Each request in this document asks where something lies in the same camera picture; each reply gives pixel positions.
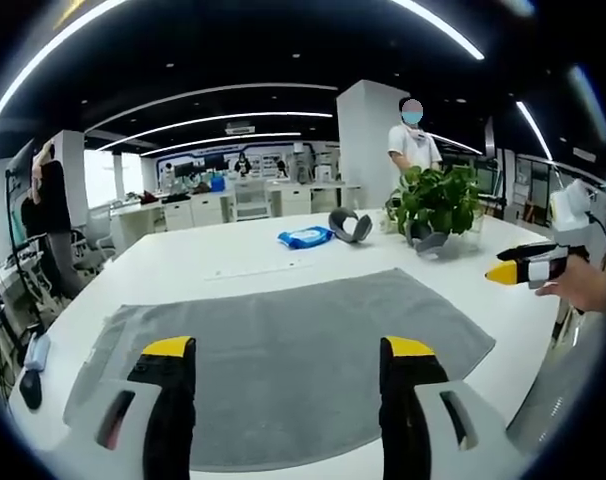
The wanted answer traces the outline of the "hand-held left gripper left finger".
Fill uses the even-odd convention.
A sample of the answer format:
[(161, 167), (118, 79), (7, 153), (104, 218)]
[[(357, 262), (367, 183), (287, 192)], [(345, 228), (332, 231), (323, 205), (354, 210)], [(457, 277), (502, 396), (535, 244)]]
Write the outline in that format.
[(188, 479), (196, 340), (145, 347), (125, 380), (102, 381), (49, 452), (58, 479)]

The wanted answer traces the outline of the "person's right hand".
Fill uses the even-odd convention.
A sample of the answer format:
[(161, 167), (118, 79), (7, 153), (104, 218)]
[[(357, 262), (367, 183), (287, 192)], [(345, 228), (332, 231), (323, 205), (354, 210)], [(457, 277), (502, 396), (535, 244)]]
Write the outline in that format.
[(606, 269), (570, 255), (564, 273), (538, 288), (535, 295), (557, 296), (583, 312), (606, 313)]

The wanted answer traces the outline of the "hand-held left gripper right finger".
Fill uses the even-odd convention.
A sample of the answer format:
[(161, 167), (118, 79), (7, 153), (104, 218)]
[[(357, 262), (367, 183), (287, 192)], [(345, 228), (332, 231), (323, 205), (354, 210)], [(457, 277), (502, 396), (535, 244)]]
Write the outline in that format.
[(385, 479), (516, 479), (521, 453), (500, 414), (435, 352), (412, 339), (380, 341), (379, 425)]

